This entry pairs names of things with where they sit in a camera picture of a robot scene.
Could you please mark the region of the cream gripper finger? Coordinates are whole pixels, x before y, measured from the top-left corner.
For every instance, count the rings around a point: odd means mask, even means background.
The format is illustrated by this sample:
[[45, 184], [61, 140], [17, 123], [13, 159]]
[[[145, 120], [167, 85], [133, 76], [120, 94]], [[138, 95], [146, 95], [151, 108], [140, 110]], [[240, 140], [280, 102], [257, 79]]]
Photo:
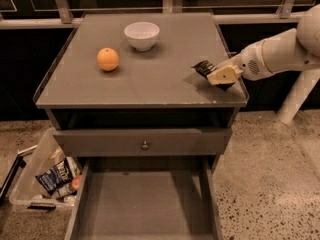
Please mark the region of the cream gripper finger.
[[234, 65], [227, 65], [214, 69], [207, 75], [211, 85], [233, 84], [239, 78], [239, 68]]

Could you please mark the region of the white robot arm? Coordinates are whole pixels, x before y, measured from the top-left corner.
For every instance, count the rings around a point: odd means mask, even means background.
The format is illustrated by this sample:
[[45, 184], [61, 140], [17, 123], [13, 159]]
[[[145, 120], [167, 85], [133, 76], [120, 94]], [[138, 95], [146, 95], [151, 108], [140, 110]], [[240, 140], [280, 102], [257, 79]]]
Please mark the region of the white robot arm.
[[219, 63], [206, 76], [211, 85], [228, 85], [240, 77], [257, 81], [285, 71], [320, 65], [320, 5], [303, 13], [296, 28], [265, 38]]

